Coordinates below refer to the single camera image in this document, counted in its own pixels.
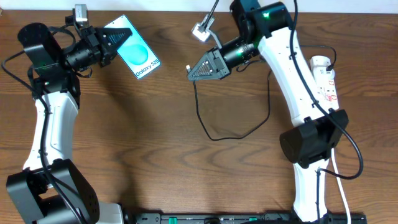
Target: wooden surface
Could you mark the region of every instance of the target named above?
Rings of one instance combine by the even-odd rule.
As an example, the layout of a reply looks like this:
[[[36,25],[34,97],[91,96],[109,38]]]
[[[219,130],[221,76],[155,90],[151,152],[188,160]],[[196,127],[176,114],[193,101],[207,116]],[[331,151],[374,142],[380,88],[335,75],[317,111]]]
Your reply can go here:
[[[30,22],[63,25],[70,11],[4,11],[0,17],[0,59],[20,51],[18,31]],[[271,118],[246,139],[211,142],[196,114],[185,66],[194,66],[214,42],[201,44],[190,33],[204,13],[95,12],[90,23],[103,26],[121,14],[130,18],[162,61],[137,80],[120,58],[93,67],[81,80],[81,108],[75,123],[74,162],[105,202],[165,213],[264,212],[289,210],[294,174],[279,146],[292,127],[280,88],[271,80]],[[238,32],[228,13],[216,13],[221,39]],[[361,148],[365,169],[343,181],[352,212],[369,223],[398,222],[398,16],[300,14],[301,44],[332,45],[338,52],[336,85],[348,131]],[[70,39],[57,35],[66,46]],[[303,49],[332,57],[325,49]],[[23,55],[7,67],[27,80]],[[212,136],[235,136],[267,113],[267,65],[224,80],[198,82],[201,114]],[[0,223],[21,218],[6,192],[6,179],[21,171],[34,137],[36,112],[30,93],[0,72]],[[343,174],[354,174],[358,159],[342,138],[336,159]],[[343,212],[336,180],[326,180],[326,204]]]

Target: white wall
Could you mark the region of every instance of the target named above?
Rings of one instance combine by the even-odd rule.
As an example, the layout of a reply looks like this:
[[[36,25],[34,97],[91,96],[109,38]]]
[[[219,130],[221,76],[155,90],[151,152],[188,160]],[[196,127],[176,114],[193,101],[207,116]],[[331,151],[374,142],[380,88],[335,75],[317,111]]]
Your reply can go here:
[[[87,4],[88,10],[209,11],[215,0],[0,0],[3,9],[70,10]],[[277,0],[259,0],[264,6]],[[293,11],[293,0],[280,0]],[[220,0],[217,11],[229,11],[232,0]],[[398,13],[398,0],[298,0],[300,12]]]

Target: blue circle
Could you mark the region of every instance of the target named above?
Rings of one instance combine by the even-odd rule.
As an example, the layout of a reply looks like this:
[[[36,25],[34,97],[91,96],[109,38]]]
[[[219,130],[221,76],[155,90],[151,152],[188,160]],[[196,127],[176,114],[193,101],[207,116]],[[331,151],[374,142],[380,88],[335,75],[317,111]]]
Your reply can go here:
[[[148,50],[140,44],[129,46],[126,50],[129,52],[129,62],[134,65],[142,65],[148,60]]]

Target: brown wood tabletop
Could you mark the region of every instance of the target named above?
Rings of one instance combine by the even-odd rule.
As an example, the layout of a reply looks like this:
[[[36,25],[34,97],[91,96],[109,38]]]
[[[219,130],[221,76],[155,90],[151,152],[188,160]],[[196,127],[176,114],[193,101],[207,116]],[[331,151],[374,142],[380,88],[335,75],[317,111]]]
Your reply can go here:
[[[31,22],[60,27],[72,11],[3,11],[0,60],[22,50],[17,33]],[[165,213],[255,213],[290,210],[294,173],[279,134],[292,128],[289,111],[271,78],[271,117],[243,140],[210,141],[195,114],[191,67],[215,45],[191,35],[205,13],[90,11],[90,24],[104,26],[125,14],[162,61],[137,80],[117,57],[93,66],[81,79],[73,160],[104,202]],[[230,14],[216,13],[213,26],[226,42],[238,35]],[[343,181],[352,212],[368,223],[398,222],[398,15],[299,14],[301,44],[325,44],[338,52],[336,87],[348,131],[364,157],[363,175]],[[71,39],[57,34],[62,46]],[[328,49],[303,49],[306,58]],[[26,55],[7,67],[27,81]],[[224,80],[197,83],[200,113],[213,137],[239,136],[267,114],[266,64],[251,65]],[[0,71],[0,223],[22,219],[6,191],[7,176],[21,171],[34,137],[36,110],[30,93]],[[342,174],[354,174],[358,159],[342,138],[336,149]],[[326,180],[326,205],[344,212],[335,178]]]

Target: white power strip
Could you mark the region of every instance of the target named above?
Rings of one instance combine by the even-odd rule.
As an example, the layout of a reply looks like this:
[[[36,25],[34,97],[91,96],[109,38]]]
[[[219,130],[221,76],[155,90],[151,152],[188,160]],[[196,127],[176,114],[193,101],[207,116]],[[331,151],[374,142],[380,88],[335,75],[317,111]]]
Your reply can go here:
[[[337,110],[339,106],[335,86],[335,70],[327,71],[330,63],[328,57],[319,55],[312,57],[310,61],[312,75],[319,87],[319,91],[330,102],[330,108]]]

